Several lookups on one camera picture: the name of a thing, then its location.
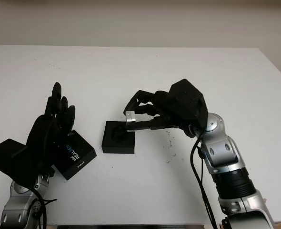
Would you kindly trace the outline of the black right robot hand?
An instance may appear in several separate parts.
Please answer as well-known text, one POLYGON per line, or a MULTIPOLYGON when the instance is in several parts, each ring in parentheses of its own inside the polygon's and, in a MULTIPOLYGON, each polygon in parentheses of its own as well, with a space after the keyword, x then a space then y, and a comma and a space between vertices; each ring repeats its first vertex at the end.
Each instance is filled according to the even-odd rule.
POLYGON ((167 108, 168 93, 165 91, 156 91, 150 93, 147 91, 139 90, 130 99, 124 109, 126 115, 126 129, 129 131, 138 130, 158 130, 166 128, 179 128, 183 127, 181 120, 167 108), (147 114, 153 118, 149 121, 133 121, 132 113, 134 114, 147 114))

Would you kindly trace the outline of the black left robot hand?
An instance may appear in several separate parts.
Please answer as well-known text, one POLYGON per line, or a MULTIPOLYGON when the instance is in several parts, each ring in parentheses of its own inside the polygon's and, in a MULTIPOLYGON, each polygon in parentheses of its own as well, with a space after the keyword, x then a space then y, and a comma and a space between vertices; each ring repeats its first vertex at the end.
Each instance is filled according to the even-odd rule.
POLYGON ((72 131, 76 108, 68 105, 68 99, 61 95, 61 85, 56 82, 48 97, 44 114, 34 122, 27 139, 34 165, 38 173, 52 174, 51 167, 55 153, 72 131))

